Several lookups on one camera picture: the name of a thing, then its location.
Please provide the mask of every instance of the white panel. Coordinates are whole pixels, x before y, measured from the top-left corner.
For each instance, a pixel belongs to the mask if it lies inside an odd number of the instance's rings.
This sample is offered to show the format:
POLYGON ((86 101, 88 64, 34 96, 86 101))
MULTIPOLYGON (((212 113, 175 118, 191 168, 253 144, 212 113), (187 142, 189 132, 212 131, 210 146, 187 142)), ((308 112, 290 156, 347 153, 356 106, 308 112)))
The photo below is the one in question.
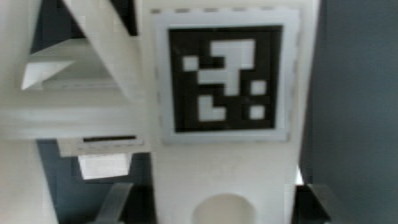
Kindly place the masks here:
MULTIPOLYGON (((143 15, 141 46, 151 102, 148 104, 148 112, 151 117, 153 150, 157 153, 157 157, 153 158, 153 178, 159 222, 162 222, 162 224, 194 223, 192 216, 201 202, 215 195, 235 194, 246 198, 258 211, 255 224, 290 224, 320 2, 317 0, 148 0, 139 3, 139 13, 143 15), (239 11, 251 11, 247 7, 260 7, 265 10, 263 14, 267 14, 276 6, 297 9, 301 11, 299 17, 303 21, 301 38, 294 44, 299 53, 297 63, 290 68, 297 71, 297 82, 292 90, 288 91, 285 89, 287 92, 283 92, 283 96, 285 94, 292 96, 288 140, 281 142, 256 141, 263 138, 263 135, 251 132, 246 136, 253 137, 240 143, 233 141, 214 141, 208 144, 192 144, 192 142, 185 142, 185 144, 166 143, 164 136, 175 136, 176 133, 164 132, 162 128, 167 126, 167 118, 164 117, 162 120, 159 119, 160 113, 164 113, 166 110, 169 111, 173 107, 171 105, 159 104, 159 95, 162 99, 164 94, 171 93, 162 92, 159 94, 159 92, 153 91, 159 89, 157 78, 162 78, 157 77, 153 63, 153 58, 159 56, 160 51, 153 46, 157 30, 157 20, 153 16, 159 15, 153 14, 153 12, 164 13, 171 12, 171 10, 183 9, 180 10, 180 14, 194 14, 196 12, 203 12, 203 9, 212 9, 207 10, 208 14, 203 14, 203 17, 210 18, 208 23, 203 23, 203 25, 208 25, 226 22, 212 18, 212 14, 230 11, 226 7, 240 8, 239 11)), ((258 19, 256 13, 251 13, 247 17, 258 19)), ((178 24, 182 25, 182 23, 187 23, 192 25, 196 21, 198 17, 192 18, 192 21, 180 19, 178 24)), ((231 135, 230 137, 235 138, 242 136, 242 133, 231 135)), ((208 139, 223 138, 223 136, 217 136, 214 133, 208 133, 201 137, 205 136, 208 139)))
POLYGON ((127 176, 132 165, 132 153, 79 156, 79 164, 86 180, 127 176))

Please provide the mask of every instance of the dark background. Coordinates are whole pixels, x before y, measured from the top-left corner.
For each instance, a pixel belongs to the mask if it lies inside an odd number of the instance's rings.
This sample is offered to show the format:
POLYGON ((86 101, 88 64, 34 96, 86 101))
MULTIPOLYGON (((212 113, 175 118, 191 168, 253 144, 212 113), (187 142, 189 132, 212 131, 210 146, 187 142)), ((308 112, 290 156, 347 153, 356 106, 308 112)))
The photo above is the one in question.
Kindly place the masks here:
MULTIPOLYGON (((43 3, 32 52, 82 37, 61 1, 43 3)), ((132 5, 114 3, 137 34, 132 5)), ((301 167, 306 181, 329 187, 354 224, 398 220, 397 56, 398 1, 324 0, 301 167)), ((40 141, 40 148, 61 224, 80 223, 93 220, 114 180, 82 181, 56 142, 40 141)), ((123 179, 151 186, 150 173, 143 154, 123 179)), ((146 202, 135 201, 139 209, 146 202)))

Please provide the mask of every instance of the white support beam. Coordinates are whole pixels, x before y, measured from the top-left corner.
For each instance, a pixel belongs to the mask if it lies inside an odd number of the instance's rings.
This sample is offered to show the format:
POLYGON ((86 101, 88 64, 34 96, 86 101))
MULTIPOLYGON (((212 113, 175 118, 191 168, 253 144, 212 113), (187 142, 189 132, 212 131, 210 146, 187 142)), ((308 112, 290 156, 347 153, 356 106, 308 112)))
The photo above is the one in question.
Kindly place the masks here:
POLYGON ((141 90, 141 55, 111 1, 64 0, 105 67, 130 99, 141 90))

